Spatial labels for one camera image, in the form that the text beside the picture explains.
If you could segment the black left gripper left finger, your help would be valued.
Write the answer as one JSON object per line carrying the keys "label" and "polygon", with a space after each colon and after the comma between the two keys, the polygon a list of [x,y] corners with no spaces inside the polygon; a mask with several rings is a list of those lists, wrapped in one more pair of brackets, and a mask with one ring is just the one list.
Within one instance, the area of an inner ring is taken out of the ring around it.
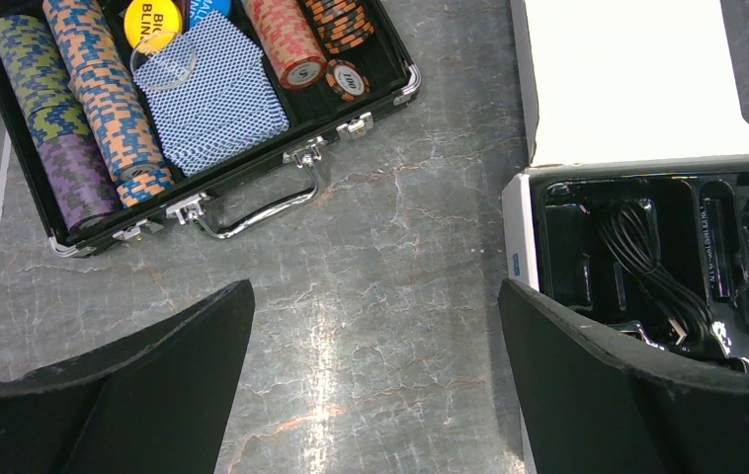
{"label": "black left gripper left finger", "polygon": [[0,381],[0,473],[210,473],[255,296],[233,282],[88,353]]}

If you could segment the small black cylinder adapter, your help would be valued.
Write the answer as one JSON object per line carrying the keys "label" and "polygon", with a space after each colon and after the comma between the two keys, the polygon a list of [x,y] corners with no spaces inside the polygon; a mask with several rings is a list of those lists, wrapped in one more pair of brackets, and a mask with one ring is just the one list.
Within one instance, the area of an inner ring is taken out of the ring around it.
{"label": "small black cylinder adapter", "polygon": [[732,297],[732,274],[728,252],[728,237],[720,198],[704,197],[702,200],[702,230],[707,254],[708,279],[715,300]]}

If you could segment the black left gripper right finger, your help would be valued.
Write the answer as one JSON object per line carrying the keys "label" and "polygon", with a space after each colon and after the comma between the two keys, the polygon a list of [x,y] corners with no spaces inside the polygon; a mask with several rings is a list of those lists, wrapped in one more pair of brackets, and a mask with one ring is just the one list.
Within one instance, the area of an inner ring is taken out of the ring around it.
{"label": "black left gripper right finger", "polygon": [[749,375],[652,348],[515,280],[499,309],[540,473],[749,473]]}

